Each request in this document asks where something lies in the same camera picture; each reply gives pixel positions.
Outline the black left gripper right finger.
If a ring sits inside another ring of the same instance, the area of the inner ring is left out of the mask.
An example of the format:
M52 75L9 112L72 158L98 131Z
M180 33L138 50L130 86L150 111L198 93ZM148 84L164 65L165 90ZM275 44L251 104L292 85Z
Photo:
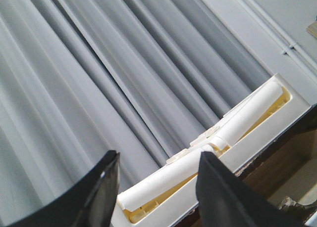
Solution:
M238 179L212 152L202 152L196 183L205 227L302 227Z

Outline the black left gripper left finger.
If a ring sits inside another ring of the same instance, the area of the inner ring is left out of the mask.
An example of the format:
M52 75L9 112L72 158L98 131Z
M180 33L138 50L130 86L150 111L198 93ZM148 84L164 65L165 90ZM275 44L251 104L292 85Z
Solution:
M119 153L108 151L76 185L13 227L108 227L119 189Z

